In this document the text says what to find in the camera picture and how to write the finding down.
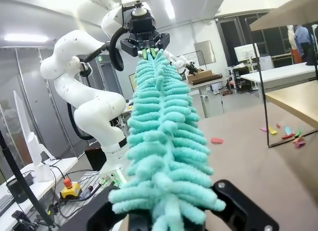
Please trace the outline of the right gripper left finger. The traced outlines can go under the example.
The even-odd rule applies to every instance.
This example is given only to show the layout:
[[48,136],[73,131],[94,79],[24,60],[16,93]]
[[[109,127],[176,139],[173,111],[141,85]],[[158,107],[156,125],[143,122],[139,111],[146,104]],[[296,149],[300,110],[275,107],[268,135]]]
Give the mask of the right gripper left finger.
[[112,210],[113,204],[108,196],[111,191],[116,190],[119,190],[119,187],[107,186],[89,202],[87,231],[110,231],[127,216],[127,213],[116,214]]

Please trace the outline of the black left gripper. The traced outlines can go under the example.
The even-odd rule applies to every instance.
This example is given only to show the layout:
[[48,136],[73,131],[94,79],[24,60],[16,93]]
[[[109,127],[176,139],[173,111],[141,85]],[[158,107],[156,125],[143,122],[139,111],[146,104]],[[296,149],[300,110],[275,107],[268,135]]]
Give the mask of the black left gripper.
[[131,15],[129,37],[120,41],[121,49],[133,57],[153,58],[170,43],[170,34],[159,33],[148,10],[143,15]]

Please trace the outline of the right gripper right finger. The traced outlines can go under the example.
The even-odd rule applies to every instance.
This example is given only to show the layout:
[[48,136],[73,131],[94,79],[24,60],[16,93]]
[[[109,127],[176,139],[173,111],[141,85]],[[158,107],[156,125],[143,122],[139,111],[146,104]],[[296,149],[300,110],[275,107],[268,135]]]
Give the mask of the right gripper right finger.
[[212,211],[233,231],[278,231],[279,224],[234,184],[219,180],[210,187],[225,202],[223,211]]

